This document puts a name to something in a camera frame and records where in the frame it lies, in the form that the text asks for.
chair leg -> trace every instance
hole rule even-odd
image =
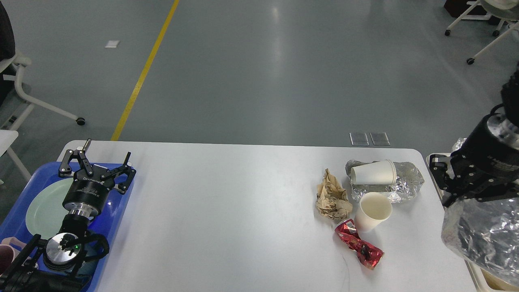
[[[16,72],[16,77],[15,77],[15,90],[16,90],[16,93],[18,94],[18,96],[20,96],[22,99],[24,99],[30,103],[39,105],[40,107],[44,107],[53,112],[56,112],[56,113],[66,116],[68,118],[71,118],[75,121],[77,121],[79,119],[79,117],[77,115],[66,112],[60,108],[55,107],[54,105],[48,104],[44,101],[41,101],[39,99],[36,99],[36,98],[26,94],[22,89],[22,79],[23,79],[24,71],[25,71],[25,67],[23,65],[19,65],[18,70]]]
[[[16,121],[8,128],[8,130],[16,131],[22,125],[23,121],[29,116],[34,109],[34,104],[29,105],[23,110],[22,114],[16,118]]]
[[[26,181],[29,181],[31,179],[32,175],[27,170],[27,168],[22,163],[22,161],[18,158],[18,156],[16,156],[16,153],[11,149],[11,147],[9,147],[6,152],[7,152],[7,155],[9,155],[9,157],[11,157],[11,159],[15,163],[16,167],[18,167],[18,169],[22,173],[23,178],[26,179]]]
[[[450,35],[450,30],[458,24],[458,22],[460,22],[465,16],[467,16],[467,14],[469,14],[469,12],[471,12],[478,4],[480,3],[480,0],[477,0],[476,2],[474,2],[474,4],[472,4],[469,9],[465,10],[465,12],[463,12],[458,18],[456,18],[456,20],[451,23],[449,26],[447,26],[447,30],[445,31],[445,35],[449,36]]]
[[[504,19],[501,19],[499,21],[499,24],[496,27],[496,30],[494,30],[494,32],[492,32],[492,36],[498,36],[499,35],[499,33],[501,32],[501,28],[503,27],[503,24],[504,24]]]
[[[493,45],[495,45],[498,41],[500,41],[502,38],[506,37],[509,33],[513,32],[515,29],[519,28],[519,21],[517,23],[515,23],[513,26],[510,26],[509,29],[507,29],[507,31],[505,31],[503,34],[501,34],[498,38],[496,38],[495,40],[493,40],[490,44],[488,44],[486,47],[484,47],[481,51],[477,52],[476,55],[474,55],[474,57],[472,58],[469,58],[467,59],[467,64],[472,64],[474,63],[474,60],[479,57],[484,51],[490,49]]]

robotic arm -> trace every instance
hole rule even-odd
[[[60,230],[48,240],[39,234],[33,236],[0,275],[0,289],[4,292],[79,292],[91,279],[91,274],[83,274],[82,267],[91,262],[97,264],[110,252],[106,237],[92,234],[88,226],[93,220],[91,218],[103,211],[110,190],[126,193],[136,170],[128,162],[130,152],[123,164],[112,170],[91,165],[85,156],[90,141],[88,139],[85,146],[77,150],[67,150],[58,170],[60,177],[74,178],[62,203],[69,213],[65,215]],[[76,172],[72,172],[70,167],[72,160],[79,162],[80,169]],[[127,178],[116,185],[115,178],[120,175]],[[36,262],[41,256],[50,271],[38,269]]]
[[[519,71],[501,90],[502,104],[483,117],[462,147],[450,156],[431,155],[429,168],[439,188],[448,192],[442,202],[478,202],[519,196]],[[504,114],[496,111],[503,107]]]

gray floor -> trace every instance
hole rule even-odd
[[[111,138],[172,3],[4,2],[31,95],[87,119],[34,110],[12,147],[30,171],[70,140]],[[494,27],[445,37],[442,6],[180,0],[120,140],[350,147],[349,132],[385,131],[392,147],[447,152],[500,102],[519,43],[468,66]],[[6,155],[0,178],[3,220],[25,183]]]

crushed red can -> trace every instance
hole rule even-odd
[[[380,248],[360,239],[353,219],[347,219],[339,223],[337,227],[335,227],[335,233],[339,235],[340,240],[346,243],[350,249],[357,252],[359,262],[370,270],[378,265],[384,255],[384,252],[380,250]]]

white table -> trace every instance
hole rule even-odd
[[[2,156],[5,152],[7,155],[11,157],[16,167],[22,173],[22,176],[29,181],[31,179],[31,173],[27,170],[27,168],[23,165],[21,160],[16,156],[15,152],[11,149],[12,143],[18,137],[18,132],[11,130],[0,130],[0,156]]]
[[[93,141],[87,157],[127,151],[137,176],[97,291],[475,291],[416,150]],[[426,180],[360,234],[386,253],[374,271],[315,209],[324,170],[346,184],[352,158],[410,161]]]

